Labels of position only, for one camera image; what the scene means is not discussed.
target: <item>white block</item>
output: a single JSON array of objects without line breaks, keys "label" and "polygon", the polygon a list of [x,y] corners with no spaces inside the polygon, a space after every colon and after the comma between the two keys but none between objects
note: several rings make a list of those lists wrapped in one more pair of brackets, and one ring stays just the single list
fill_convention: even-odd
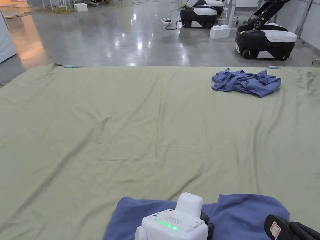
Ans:
[{"label": "white block", "polygon": [[75,7],[75,10],[77,12],[83,12],[88,10],[88,6],[85,3],[77,3],[77,4],[73,4],[73,6]]},{"label": "white block", "polygon": [[210,30],[210,37],[213,39],[228,38],[230,36],[230,28],[224,25],[213,26]]}]

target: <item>blue cloth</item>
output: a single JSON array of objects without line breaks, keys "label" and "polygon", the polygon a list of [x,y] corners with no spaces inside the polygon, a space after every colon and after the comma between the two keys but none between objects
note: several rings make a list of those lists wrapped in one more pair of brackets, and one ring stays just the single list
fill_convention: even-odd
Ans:
[{"label": "blue cloth", "polygon": [[[175,209],[177,202],[122,198],[111,218],[104,240],[133,240],[146,216]],[[202,212],[213,223],[215,240],[270,240],[264,231],[269,214],[289,220],[289,212],[276,199],[262,195],[220,195],[216,204],[204,204]]]},{"label": "blue cloth", "polygon": [[249,93],[264,97],[280,87],[281,79],[276,76],[267,75],[267,71],[258,74],[246,73],[243,70],[230,72],[227,68],[225,71],[216,73],[212,77],[215,82],[212,89],[216,91],[231,92],[237,91]]}]

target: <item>concrete floor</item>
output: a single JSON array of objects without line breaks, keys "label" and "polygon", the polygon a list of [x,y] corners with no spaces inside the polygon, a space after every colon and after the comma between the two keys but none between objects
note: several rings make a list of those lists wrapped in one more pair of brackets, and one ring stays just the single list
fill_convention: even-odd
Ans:
[{"label": "concrete floor", "polygon": [[[126,6],[134,0],[124,0],[124,7],[115,0],[115,7],[104,4],[90,7],[88,12],[34,13],[9,19],[18,55],[0,64],[0,83],[6,84],[34,66],[54,62],[74,66],[249,67],[311,66],[316,58],[298,41],[287,61],[245,60],[235,51],[234,37],[213,40],[208,29],[165,30],[160,19],[169,17],[177,0],[139,1],[142,4],[136,6]],[[171,19],[178,20],[179,15],[174,11]]]}]

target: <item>label sticker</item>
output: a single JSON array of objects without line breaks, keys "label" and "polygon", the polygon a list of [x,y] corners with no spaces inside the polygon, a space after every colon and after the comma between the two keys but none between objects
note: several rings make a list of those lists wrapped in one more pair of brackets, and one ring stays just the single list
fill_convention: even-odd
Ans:
[{"label": "label sticker", "polygon": [[276,222],[273,222],[270,228],[271,234],[275,237],[275,240],[278,238],[279,233],[281,232],[281,228],[276,224]]}]

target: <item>crumpled blue shirt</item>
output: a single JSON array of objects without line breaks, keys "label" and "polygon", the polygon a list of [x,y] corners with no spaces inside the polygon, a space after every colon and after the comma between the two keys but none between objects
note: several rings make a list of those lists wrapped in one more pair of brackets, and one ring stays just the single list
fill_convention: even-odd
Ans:
[{"label": "crumpled blue shirt", "polygon": [[246,73],[243,70],[230,72],[230,69],[227,68],[225,71],[216,73],[212,80],[215,82],[212,87],[213,90],[237,91],[257,95],[261,98],[273,93],[281,85],[281,79],[268,75],[266,70],[253,74]]}]

